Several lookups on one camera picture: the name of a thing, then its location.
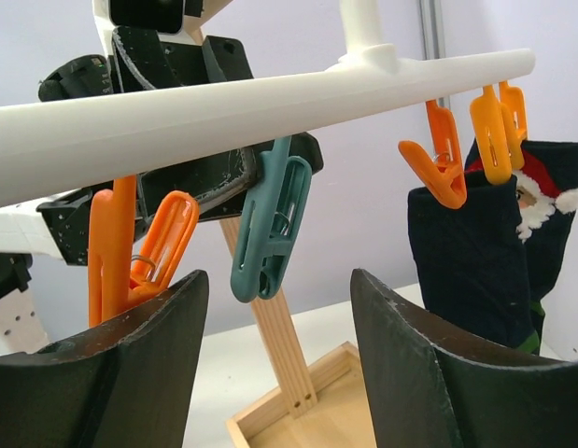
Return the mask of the white plastic sock hanger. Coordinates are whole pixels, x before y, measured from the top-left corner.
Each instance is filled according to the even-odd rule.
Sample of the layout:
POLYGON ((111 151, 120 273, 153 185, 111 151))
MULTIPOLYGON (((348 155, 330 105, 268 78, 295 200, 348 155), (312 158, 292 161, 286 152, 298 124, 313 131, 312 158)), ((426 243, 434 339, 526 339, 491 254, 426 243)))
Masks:
POLYGON ((340 5, 346 53, 322 72, 0 107, 0 207, 528 75, 529 49, 417 61, 375 1, 340 5))

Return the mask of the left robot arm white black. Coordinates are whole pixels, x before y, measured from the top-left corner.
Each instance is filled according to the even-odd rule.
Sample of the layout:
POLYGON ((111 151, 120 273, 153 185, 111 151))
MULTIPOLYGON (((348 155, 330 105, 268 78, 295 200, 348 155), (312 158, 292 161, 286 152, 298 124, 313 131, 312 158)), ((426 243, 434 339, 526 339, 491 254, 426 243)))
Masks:
MULTIPOLYGON (((210 35, 201 45, 164 42, 152 60, 161 65, 161 87, 252 77, 242 42, 230 37, 210 35)), ((99 80, 106 83, 105 93, 139 86, 127 63, 87 55, 49 75, 38 94, 48 101, 94 95, 98 90, 93 85, 99 80)), ((248 189, 263 174, 260 154, 272 147, 270 141, 261 142, 138 175, 135 239, 145 236, 161 200, 172 190, 186 191, 197 200, 203 222, 240 216, 248 189)), ((12 302, 13 290, 28 288, 35 254, 49 255, 70 266, 86 265, 92 198, 112 187, 107 181, 0 208, 0 302, 12 302)), ((0 303, 0 319, 5 316, 0 303)))

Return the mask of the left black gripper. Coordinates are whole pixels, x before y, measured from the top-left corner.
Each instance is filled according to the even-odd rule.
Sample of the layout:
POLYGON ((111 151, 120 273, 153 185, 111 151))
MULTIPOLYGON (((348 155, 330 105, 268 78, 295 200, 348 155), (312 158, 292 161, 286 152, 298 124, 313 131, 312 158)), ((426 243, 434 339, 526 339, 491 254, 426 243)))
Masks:
MULTIPOLYGON (((78 57, 40 83, 42 102, 108 94, 206 85, 253 77, 243 44, 209 36, 202 45, 163 42, 153 30, 120 26, 112 37, 112 55, 78 57)), ((134 237, 143 238, 163 198, 188 192, 199 204, 200 221, 238 217, 247 190, 262 177, 265 141, 201 159, 138 174, 134 237)), ((65 194, 37 207, 60 256, 69 265, 88 262, 89 214, 93 196, 113 184, 106 181, 65 194)))

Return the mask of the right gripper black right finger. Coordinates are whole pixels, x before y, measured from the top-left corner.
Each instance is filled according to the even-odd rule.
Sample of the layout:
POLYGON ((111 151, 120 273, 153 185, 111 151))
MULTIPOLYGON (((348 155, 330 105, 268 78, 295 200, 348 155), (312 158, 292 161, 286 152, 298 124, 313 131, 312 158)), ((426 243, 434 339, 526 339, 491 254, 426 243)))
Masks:
POLYGON ((380 447, 578 447, 578 360, 487 341, 351 274, 359 357, 380 447))

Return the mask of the teal clip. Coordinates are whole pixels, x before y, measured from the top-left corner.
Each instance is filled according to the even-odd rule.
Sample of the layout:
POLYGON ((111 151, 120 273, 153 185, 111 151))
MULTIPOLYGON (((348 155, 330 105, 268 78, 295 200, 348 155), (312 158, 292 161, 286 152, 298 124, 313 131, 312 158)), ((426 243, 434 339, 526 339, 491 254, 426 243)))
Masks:
POLYGON ((247 192, 233 255, 231 289, 240 302, 268 300, 280 289, 308 198, 312 168, 277 138, 260 154, 262 178, 247 192))

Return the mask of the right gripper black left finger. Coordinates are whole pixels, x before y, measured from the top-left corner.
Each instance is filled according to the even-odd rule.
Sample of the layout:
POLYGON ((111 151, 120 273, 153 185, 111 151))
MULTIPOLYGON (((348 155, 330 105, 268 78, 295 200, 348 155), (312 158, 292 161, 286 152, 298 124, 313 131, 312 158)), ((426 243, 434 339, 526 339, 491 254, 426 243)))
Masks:
POLYGON ((34 354, 0 357, 0 447, 180 447, 209 282, 157 297, 34 354))

